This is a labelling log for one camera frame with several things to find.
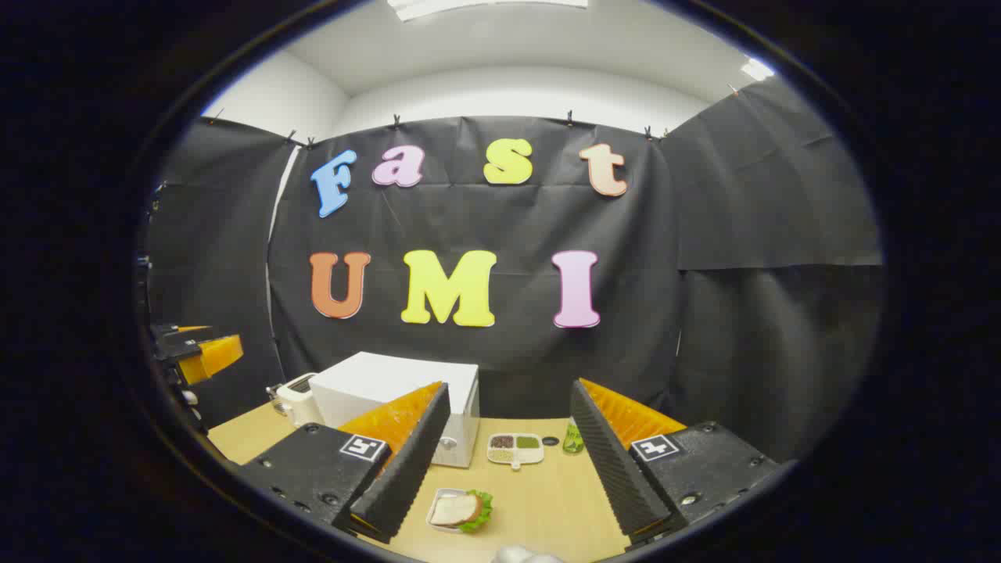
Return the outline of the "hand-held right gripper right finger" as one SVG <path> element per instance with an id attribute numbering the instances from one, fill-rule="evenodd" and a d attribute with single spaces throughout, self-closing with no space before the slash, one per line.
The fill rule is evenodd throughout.
<path id="1" fill-rule="evenodd" d="M 571 417 L 633 548 L 722 513 L 780 470 L 717 421 L 685 425 L 585 378 Z"/>

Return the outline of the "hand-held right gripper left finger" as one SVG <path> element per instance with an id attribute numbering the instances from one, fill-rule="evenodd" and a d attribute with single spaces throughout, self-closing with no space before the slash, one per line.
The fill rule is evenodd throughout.
<path id="1" fill-rule="evenodd" d="M 422 487 L 450 417 L 432 382 L 338 428 L 301 425 L 239 466 L 269 498 L 325 526 L 388 543 Z"/>

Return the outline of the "sandwich with lettuce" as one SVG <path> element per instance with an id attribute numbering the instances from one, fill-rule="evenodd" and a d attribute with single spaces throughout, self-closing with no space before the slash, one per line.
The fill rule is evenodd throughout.
<path id="1" fill-rule="evenodd" d="M 475 533 L 490 523 L 493 495 L 479 489 L 440 489 L 426 523 L 451 533 Z"/>

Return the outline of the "white microwave oven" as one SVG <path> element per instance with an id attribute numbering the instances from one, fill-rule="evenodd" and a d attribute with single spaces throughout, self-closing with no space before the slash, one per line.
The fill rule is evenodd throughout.
<path id="1" fill-rule="evenodd" d="M 308 385 L 323 423 L 335 428 L 433 382 L 448 385 L 450 417 L 433 464 L 471 466 L 479 432 L 479 366 L 359 352 L 321 373 Z"/>

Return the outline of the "white rectangular plate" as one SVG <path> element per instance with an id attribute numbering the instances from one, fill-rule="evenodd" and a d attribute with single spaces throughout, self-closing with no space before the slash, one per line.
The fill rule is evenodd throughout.
<path id="1" fill-rule="evenodd" d="M 483 500 L 464 489 L 439 489 L 430 505 L 426 524 L 433 529 L 461 533 L 461 527 L 480 516 Z"/>

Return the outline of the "white toaster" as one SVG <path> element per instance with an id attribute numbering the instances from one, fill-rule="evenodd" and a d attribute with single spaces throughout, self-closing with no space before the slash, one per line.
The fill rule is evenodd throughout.
<path id="1" fill-rule="evenodd" d="M 273 409 L 286 416 L 293 427 L 323 425 L 323 417 L 311 391 L 310 380 L 316 373 L 300 375 L 290 382 L 266 388 Z"/>

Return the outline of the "divided dish of grains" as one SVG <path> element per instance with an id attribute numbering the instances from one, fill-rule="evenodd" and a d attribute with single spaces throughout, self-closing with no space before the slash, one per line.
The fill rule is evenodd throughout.
<path id="1" fill-rule="evenodd" d="M 507 464 L 512 471 L 525 464 L 543 462 L 546 452 L 541 438 L 531 432 L 496 432 L 486 445 L 486 459 L 494 464 Z"/>

